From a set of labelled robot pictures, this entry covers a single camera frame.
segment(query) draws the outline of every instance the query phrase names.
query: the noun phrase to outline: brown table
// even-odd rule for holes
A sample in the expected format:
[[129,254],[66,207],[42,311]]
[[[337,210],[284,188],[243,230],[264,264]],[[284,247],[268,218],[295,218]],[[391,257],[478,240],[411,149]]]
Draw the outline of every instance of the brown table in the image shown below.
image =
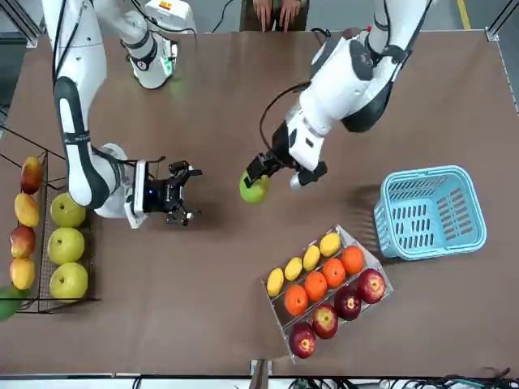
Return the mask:
[[[376,127],[352,135],[337,126],[324,147],[327,176],[293,193],[290,173],[279,173],[256,207],[240,199],[238,179],[264,150],[265,105],[308,76],[319,48],[313,34],[182,39],[175,80],[159,91],[132,78],[116,39],[105,47],[109,77],[90,115],[93,142],[119,143],[132,158],[187,158],[204,171],[187,187],[187,202],[204,215],[187,229],[166,227],[162,216],[136,231],[124,220],[99,220],[102,301],[2,324],[0,373],[247,374],[257,357],[273,359],[276,374],[482,375],[487,366],[519,373],[518,121],[499,50],[482,32],[423,33]],[[9,126],[61,151],[50,63],[45,40],[25,56]],[[294,99],[274,107],[265,128]],[[259,277],[335,223],[376,252],[371,212],[386,175],[449,164],[474,179],[484,248],[390,262],[394,294],[293,367]],[[1,211],[11,215],[19,172],[0,166]],[[0,234],[13,223],[4,216]],[[4,280],[9,249],[1,242]]]

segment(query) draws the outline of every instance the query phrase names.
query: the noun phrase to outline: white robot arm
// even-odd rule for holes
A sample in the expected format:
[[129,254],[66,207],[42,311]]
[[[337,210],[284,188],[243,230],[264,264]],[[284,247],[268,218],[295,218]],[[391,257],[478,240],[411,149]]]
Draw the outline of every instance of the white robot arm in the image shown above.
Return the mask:
[[247,167],[245,187],[285,167],[296,171],[290,181],[294,190],[325,175],[327,166],[320,161],[324,136],[335,122],[364,132],[378,121],[430,5],[431,0],[375,0],[368,34],[329,37],[312,61],[311,82],[303,85],[272,146]]
[[[71,196],[79,205],[95,209],[103,217],[127,217],[136,228],[146,217],[144,210],[148,208],[145,203],[136,203],[134,196],[135,192],[144,192],[152,182],[148,178],[147,163],[140,161],[139,164],[139,171],[145,174],[132,175],[130,169],[136,165],[127,160],[119,146],[109,143],[96,150],[90,142],[88,114],[106,78],[106,56],[97,18],[119,34],[130,54],[134,75],[145,88],[158,88],[172,75],[175,52],[168,40],[150,31],[139,12],[122,13],[116,0],[96,0],[95,7],[91,0],[42,0],[42,4],[54,50],[54,99],[62,128]],[[187,29],[195,32],[194,24]],[[201,173],[192,167],[189,169],[187,163],[175,166],[181,166],[180,170],[175,170],[169,180],[156,180],[155,186],[172,184],[170,180],[178,175],[190,177]],[[177,180],[174,184],[183,187],[186,180]],[[181,210],[184,215],[194,212],[184,211],[182,192],[172,189],[178,197],[160,201],[170,201],[169,206],[161,210],[169,214],[168,221],[175,222],[176,211]],[[149,194],[158,196],[165,192]],[[140,196],[139,200],[157,203],[157,199],[150,196]],[[186,224],[187,218],[180,221]]]

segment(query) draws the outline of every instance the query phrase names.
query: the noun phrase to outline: person's hand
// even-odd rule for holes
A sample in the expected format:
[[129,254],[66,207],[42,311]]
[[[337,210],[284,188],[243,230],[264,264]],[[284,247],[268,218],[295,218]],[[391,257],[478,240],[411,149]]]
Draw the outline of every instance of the person's hand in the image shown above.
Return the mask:
[[261,22],[261,31],[267,31],[270,27],[270,15],[272,14],[272,0],[254,0],[254,12]]
[[285,32],[289,31],[289,25],[292,24],[298,15],[299,8],[301,8],[300,0],[283,0],[279,24],[285,29]]

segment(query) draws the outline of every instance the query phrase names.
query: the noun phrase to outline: red apple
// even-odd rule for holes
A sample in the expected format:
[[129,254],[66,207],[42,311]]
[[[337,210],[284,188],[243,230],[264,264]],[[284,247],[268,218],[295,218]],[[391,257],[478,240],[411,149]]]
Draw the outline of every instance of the red apple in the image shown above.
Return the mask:
[[357,292],[368,304],[379,302],[386,291],[386,283],[382,275],[375,269],[366,269],[358,277]]
[[289,345],[292,353],[302,359],[313,354],[315,351],[315,335],[311,325],[306,322],[294,324]]
[[314,310],[312,328],[321,339],[333,338],[339,327],[339,318],[330,304],[321,304]]
[[22,166],[22,191],[28,195],[36,193],[40,189],[42,179],[43,168],[40,161],[35,156],[30,156]]
[[15,258],[28,258],[36,246],[36,234],[31,227],[20,225],[9,236],[11,254]]
[[354,320],[360,314],[362,301],[357,290],[350,286],[344,286],[335,293],[333,305],[339,317],[344,320]]

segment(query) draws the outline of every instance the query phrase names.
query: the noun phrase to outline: orange label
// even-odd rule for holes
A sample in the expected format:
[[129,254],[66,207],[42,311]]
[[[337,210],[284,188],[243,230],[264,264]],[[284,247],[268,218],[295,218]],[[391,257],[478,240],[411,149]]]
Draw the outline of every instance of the orange label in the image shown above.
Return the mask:
[[169,11],[169,10],[171,9],[171,6],[172,6],[172,5],[173,5],[173,4],[171,4],[170,2],[161,2],[161,3],[159,4],[159,7],[164,8],[165,10],[168,10],[168,11]]

